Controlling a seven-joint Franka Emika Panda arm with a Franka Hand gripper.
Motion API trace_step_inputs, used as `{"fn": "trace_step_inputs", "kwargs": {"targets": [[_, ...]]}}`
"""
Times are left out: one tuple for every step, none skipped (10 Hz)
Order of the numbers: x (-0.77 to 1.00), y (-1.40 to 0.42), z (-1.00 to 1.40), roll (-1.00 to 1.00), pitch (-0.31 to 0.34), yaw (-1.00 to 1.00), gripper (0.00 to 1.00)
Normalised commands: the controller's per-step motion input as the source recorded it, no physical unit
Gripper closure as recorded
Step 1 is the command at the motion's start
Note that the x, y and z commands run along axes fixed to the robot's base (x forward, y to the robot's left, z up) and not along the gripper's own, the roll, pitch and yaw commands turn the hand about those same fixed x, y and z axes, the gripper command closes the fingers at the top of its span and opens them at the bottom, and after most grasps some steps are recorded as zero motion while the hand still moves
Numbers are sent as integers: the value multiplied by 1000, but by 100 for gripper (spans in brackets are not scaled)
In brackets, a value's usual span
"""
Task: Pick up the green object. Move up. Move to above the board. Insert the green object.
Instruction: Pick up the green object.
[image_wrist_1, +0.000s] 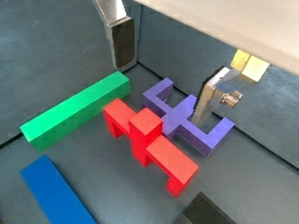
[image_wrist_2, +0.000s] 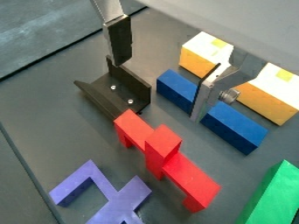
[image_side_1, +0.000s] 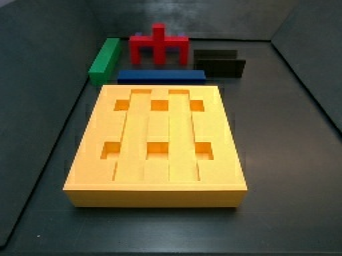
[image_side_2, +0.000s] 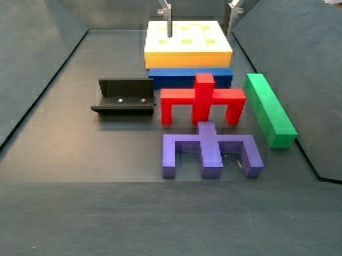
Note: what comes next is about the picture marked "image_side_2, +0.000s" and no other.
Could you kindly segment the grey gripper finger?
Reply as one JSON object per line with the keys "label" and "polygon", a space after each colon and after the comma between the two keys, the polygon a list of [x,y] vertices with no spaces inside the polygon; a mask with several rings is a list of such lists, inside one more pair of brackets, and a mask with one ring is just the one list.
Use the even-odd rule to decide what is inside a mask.
{"label": "grey gripper finger", "polygon": [[233,20],[243,13],[241,5],[244,0],[231,0],[228,3],[228,23],[227,23],[227,32],[231,32],[233,26]]}
{"label": "grey gripper finger", "polygon": [[167,22],[167,36],[172,36],[172,5],[167,0],[157,0],[161,8],[157,10],[157,15],[161,16]]}

